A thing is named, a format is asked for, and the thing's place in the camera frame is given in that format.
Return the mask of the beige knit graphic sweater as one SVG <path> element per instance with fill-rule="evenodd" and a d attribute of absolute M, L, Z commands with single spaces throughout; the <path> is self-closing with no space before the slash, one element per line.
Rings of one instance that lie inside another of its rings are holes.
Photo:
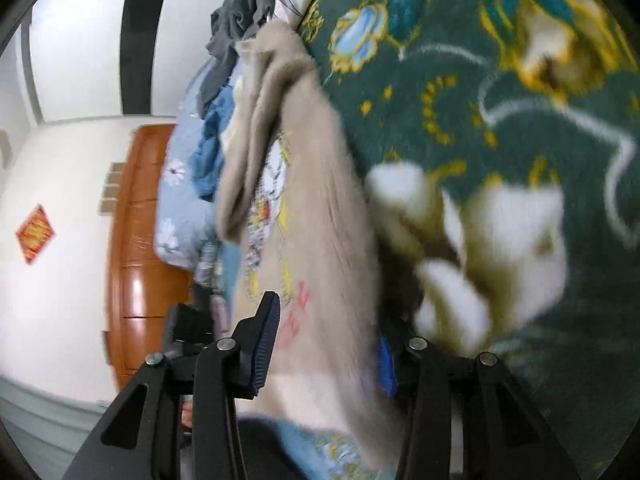
<path fill-rule="evenodd" d="M 265 387 L 239 411 L 346 434 L 368 466 L 393 468 L 405 423 L 376 378 L 378 253 L 341 118 L 288 23 L 236 50 L 216 230 L 241 251 L 233 318 L 267 290 L 281 301 Z"/>

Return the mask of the wooden headboard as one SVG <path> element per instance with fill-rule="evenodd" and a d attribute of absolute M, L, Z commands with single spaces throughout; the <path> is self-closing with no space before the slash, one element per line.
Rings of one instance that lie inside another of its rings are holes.
<path fill-rule="evenodd" d="M 134 130 L 115 196 L 107 257 L 105 335 L 116 388 L 122 389 L 151 351 L 162 348 L 164 319 L 190 299 L 191 274 L 164 263 L 153 248 L 158 184 L 171 124 Z"/>

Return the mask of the grey-blue floral quilt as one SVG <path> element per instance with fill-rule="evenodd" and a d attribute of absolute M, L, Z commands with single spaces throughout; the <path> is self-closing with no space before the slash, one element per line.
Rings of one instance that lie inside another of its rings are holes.
<path fill-rule="evenodd" d="M 311 1 L 224 0 L 210 16 L 209 60 L 186 89 L 158 181 L 153 245 L 163 262 L 195 271 L 201 261 L 216 258 L 214 203 L 228 148 L 224 130 L 242 73 L 235 46 L 274 18 L 297 27 Z"/>

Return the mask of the blue t-shirt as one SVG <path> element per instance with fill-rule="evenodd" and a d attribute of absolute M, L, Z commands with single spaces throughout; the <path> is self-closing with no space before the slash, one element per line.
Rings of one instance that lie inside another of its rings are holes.
<path fill-rule="evenodd" d="M 220 136 L 230 124 L 234 111 L 233 89 L 223 86 L 209 103 L 198 147 L 189 157 L 191 182 L 201 200 L 213 203 L 219 175 L 224 166 L 224 149 Z"/>

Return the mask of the dark grey garment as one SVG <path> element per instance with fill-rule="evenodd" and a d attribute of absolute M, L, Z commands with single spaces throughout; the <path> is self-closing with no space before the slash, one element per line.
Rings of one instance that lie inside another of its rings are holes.
<path fill-rule="evenodd" d="M 235 44 L 254 37 L 273 16 L 276 0 L 224 0 L 210 16 L 210 38 L 206 50 L 213 65 L 198 90 L 198 114 L 206 115 L 235 68 Z"/>

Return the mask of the teal floral plush blanket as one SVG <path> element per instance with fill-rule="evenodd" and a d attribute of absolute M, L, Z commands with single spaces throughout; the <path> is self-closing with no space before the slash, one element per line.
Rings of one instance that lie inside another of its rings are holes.
<path fill-rule="evenodd" d="M 414 162 L 456 204 L 562 192 L 564 294 L 495 352 L 602 478 L 639 419 L 637 18 L 615 0 L 314 0 L 298 31 L 361 172 Z"/>

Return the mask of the red wall decoration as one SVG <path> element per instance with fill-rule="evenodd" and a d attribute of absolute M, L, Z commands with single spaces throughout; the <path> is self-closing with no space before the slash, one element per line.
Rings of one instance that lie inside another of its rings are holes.
<path fill-rule="evenodd" d="M 15 232 L 23 258 L 33 264 L 40 252 L 55 237 L 54 229 L 43 206 L 38 204 Z"/>

